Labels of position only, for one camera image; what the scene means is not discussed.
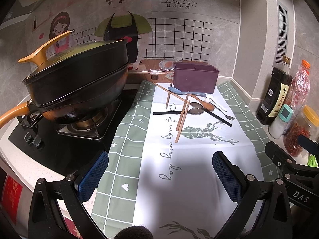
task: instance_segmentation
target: green checkered tablecloth border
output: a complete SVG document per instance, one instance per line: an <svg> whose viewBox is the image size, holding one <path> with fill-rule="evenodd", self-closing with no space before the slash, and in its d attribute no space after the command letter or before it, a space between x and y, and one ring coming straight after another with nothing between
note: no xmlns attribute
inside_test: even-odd
<svg viewBox="0 0 319 239"><path fill-rule="evenodd" d="M277 167L265 153L265 145L270 142L266 132L229 81L217 88L235 114L242 130L253 143L261 163L264 180L267 182L275 180L278 178Z"/></svg>
<svg viewBox="0 0 319 239"><path fill-rule="evenodd" d="M115 133L91 217L107 237L132 226L142 151L155 85L143 81Z"/></svg>

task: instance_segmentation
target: black wok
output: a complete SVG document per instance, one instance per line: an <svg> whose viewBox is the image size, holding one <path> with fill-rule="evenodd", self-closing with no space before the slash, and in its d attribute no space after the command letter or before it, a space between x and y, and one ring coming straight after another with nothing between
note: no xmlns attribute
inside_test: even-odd
<svg viewBox="0 0 319 239"><path fill-rule="evenodd" d="M46 119L70 124L95 113L122 92L128 74L126 41L95 42L65 50L47 60L52 39L19 62L34 62L38 68L22 82L31 100L2 116L0 128L17 116L39 111Z"/></svg>

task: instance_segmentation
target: stove knob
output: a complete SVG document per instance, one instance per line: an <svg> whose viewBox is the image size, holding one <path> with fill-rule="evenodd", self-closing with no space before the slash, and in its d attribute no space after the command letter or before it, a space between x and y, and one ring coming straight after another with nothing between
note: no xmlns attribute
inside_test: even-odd
<svg viewBox="0 0 319 239"><path fill-rule="evenodd" d="M29 132L27 132L23 139L29 144L31 142L32 136Z"/></svg>
<svg viewBox="0 0 319 239"><path fill-rule="evenodd" d="M39 135L36 135L36 137L34 138L34 140L32 141L32 143L38 147L41 144L41 137Z"/></svg>

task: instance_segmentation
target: gas stove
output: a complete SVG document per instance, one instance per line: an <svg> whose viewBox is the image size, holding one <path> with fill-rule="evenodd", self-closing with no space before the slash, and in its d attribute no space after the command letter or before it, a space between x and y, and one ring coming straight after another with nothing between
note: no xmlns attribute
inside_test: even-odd
<svg viewBox="0 0 319 239"><path fill-rule="evenodd" d="M99 150L109 151L116 129L130 109L137 90L123 90L118 99L89 118L55 124L41 114L18 118L9 141L35 161L63 176L78 171Z"/></svg>

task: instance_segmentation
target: lid handle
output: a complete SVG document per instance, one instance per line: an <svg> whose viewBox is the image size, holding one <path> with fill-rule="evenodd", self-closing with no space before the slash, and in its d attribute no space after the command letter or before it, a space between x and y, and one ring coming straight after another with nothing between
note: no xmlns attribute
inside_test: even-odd
<svg viewBox="0 0 319 239"><path fill-rule="evenodd" d="M41 47L39 47L36 51L34 51L32 54L21 58L19 60L19 63L26 63L26 62L32 62L35 63L37 66L41 65L42 63L44 63L45 61L47 61L47 55L46 55L46 51L47 49L52 46L52 44L54 44L55 42L57 42L58 40L69 36L71 33L74 32L73 30L69 30L65 33L62 33L59 36L56 36L55 38L49 40L47 43L45 43L44 45L42 45Z"/></svg>

